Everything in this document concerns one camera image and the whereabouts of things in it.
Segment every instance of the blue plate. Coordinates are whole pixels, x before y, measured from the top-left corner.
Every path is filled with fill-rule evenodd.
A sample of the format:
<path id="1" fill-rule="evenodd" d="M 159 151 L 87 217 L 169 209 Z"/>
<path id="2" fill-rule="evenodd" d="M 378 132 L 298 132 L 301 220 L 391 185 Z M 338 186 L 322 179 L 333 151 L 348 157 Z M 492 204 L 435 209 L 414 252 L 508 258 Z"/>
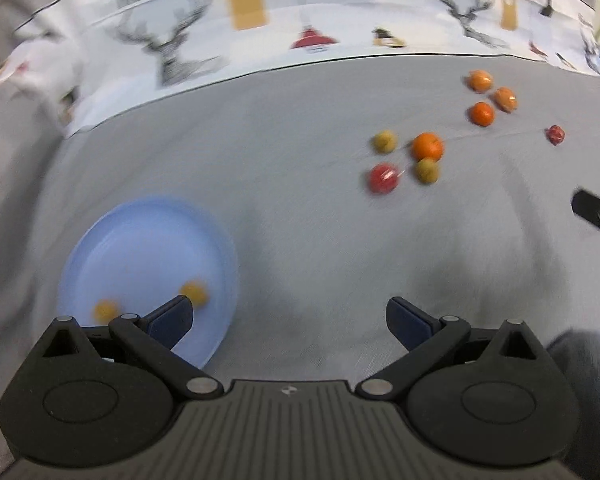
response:
<path id="1" fill-rule="evenodd" d="M 173 351 L 199 368 L 214 354 L 235 312 L 235 250 L 207 213 L 170 198 L 124 203 L 81 238 L 62 271 L 58 312 L 80 325 L 99 323 L 93 308 L 116 301 L 123 312 L 144 316 L 188 280 L 202 280 L 209 303 L 195 311 L 193 327 Z"/>

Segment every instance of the triangular cutout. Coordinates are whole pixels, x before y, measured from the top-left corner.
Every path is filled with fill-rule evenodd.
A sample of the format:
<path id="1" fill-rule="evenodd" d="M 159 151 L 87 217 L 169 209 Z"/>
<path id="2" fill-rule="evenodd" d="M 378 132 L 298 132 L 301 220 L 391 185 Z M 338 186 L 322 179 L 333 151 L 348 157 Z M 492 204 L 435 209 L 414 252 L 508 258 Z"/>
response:
<path id="1" fill-rule="evenodd" d="M 68 330 L 58 330 L 51 344 L 46 348 L 44 357 L 77 354 L 78 347 Z"/>
<path id="2" fill-rule="evenodd" d="M 528 360 L 534 360 L 536 358 L 531 346 L 529 346 L 529 343 L 526 342 L 525 337 L 520 332 L 509 334 L 507 342 L 502 347 L 502 355 Z"/>

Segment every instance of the table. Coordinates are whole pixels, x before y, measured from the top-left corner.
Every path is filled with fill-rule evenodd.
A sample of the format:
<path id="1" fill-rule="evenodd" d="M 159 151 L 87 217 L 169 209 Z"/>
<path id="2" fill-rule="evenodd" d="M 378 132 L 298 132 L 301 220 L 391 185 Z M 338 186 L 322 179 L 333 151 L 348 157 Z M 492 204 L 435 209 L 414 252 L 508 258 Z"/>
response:
<path id="1" fill-rule="evenodd" d="M 520 108 L 480 128 L 481 68 Z M 544 129 L 559 124 L 557 147 Z M 364 173 L 391 128 L 446 141 L 442 177 L 409 171 L 371 196 Z M 234 323 L 207 371 L 232 378 L 357 382 L 404 353 L 384 324 L 402 295 L 434 316 L 496 327 L 521 317 L 548 342 L 600 330 L 600 232 L 571 213 L 600 195 L 600 79 L 514 58 L 391 56 L 236 78 L 130 110 L 78 133 L 48 174 L 32 232 L 34 332 L 53 316 L 62 266 L 105 212 L 147 194 L 208 208 L 240 264 Z"/>

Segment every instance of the red ball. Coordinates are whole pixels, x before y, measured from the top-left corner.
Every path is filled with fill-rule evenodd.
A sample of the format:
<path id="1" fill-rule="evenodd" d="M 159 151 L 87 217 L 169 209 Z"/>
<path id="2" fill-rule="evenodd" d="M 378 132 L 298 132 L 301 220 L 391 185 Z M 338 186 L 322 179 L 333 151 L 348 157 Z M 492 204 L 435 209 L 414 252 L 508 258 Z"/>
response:
<path id="1" fill-rule="evenodd" d="M 395 189 L 399 179 L 398 168 L 381 162 L 369 172 L 369 189 L 374 193 L 386 194 Z"/>
<path id="2" fill-rule="evenodd" d="M 564 140 L 564 130 L 555 124 L 546 131 L 546 138 L 552 145 L 556 146 Z"/>

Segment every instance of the yellow ball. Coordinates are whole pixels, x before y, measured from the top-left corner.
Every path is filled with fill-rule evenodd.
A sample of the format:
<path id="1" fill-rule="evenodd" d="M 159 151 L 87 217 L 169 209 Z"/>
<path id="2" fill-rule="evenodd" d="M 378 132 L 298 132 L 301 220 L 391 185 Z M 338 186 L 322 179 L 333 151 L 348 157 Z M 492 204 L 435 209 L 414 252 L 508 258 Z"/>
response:
<path id="1" fill-rule="evenodd" d="M 423 158 L 416 164 L 416 174 L 424 184 L 433 184 L 440 177 L 440 166 L 432 158 Z"/>
<path id="2" fill-rule="evenodd" d="M 113 300 L 100 300 L 93 307 L 93 318 L 102 325 L 109 324 L 109 321 L 120 314 L 120 307 Z"/>
<path id="3" fill-rule="evenodd" d="M 391 153 L 398 147 L 398 137 L 391 130 L 383 130 L 374 137 L 374 147 L 378 153 Z"/>
<path id="4" fill-rule="evenodd" d="M 189 298 L 193 308 L 205 306 L 209 302 L 206 285 L 198 280 L 192 280 L 180 287 L 180 294 Z"/>

